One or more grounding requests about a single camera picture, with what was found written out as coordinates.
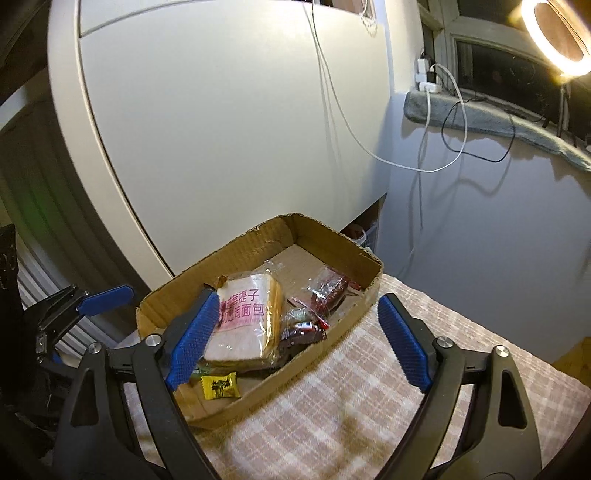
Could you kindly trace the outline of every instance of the candy wrapper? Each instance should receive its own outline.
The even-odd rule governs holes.
[[[240,398],[240,392],[236,383],[236,372],[232,372],[224,377],[203,376],[201,377],[201,386],[203,387],[205,400]]]

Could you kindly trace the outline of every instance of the cardboard box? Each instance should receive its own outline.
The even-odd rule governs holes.
[[[305,286],[327,264],[357,282],[364,292],[346,297],[339,306],[343,316],[327,331],[327,340],[310,345],[277,372],[261,379],[240,377],[242,398],[205,400],[200,381],[181,385],[174,393],[187,422],[215,429],[254,407],[265,397],[329,350],[373,305],[378,296],[383,264],[341,233],[299,214],[281,215],[254,227],[225,247],[188,268],[139,305],[140,338],[164,329],[185,312],[203,288],[215,285],[220,275],[252,271],[266,260],[281,264],[277,280],[287,296]]]

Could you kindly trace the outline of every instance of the table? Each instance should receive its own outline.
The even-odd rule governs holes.
[[[481,351],[498,344],[509,348],[534,411],[542,463],[548,464],[591,402],[591,390],[424,293],[384,275],[380,295],[392,291],[436,336],[446,335],[460,347]],[[462,387],[434,465],[452,456],[471,389]],[[125,390],[142,451],[148,460],[162,465],[135,385],[126,384]],[[374,305],[333,350],[265,403],[217,430],[196,429],[194,433],[223,479],[373,479],[392,455],[422,397],[406,381],[378,324]]]

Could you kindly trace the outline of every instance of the plastic wrapper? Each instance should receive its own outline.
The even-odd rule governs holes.
[[[309,284],[300,292],[290,297],[292,304],[306,307],[316,316],[322,328],[327,329],[335,324],[338,318],[333,314],[343,299],[348,294],[357,295],[361,288],[353,281],[325,266],[315,278],[309,280]]]
[[[316,322],[318,317],[308,307],[288,310],[281,318],[281,332],[297,323]]]
[[[268,368],[277,357],[285,297],[269,274],[222,280],[219,320],[199,367],[212,372]]]
[[[201,386],[203,387],[205,400],[240,398],[240,392],[236,383],[236,372],[223,377],[205,375],[201,377]]]
[[[280,351],[296,345],[310,345],[326,340],[326,331],[316,322],[303,322],[292,325],[281,332]]]

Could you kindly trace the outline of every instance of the bread loaf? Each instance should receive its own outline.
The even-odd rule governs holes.
[[[271,275],[230,280],[217,290],[220,316],[203,359],[210,364],[261,361],[279,343],[284,296]]]

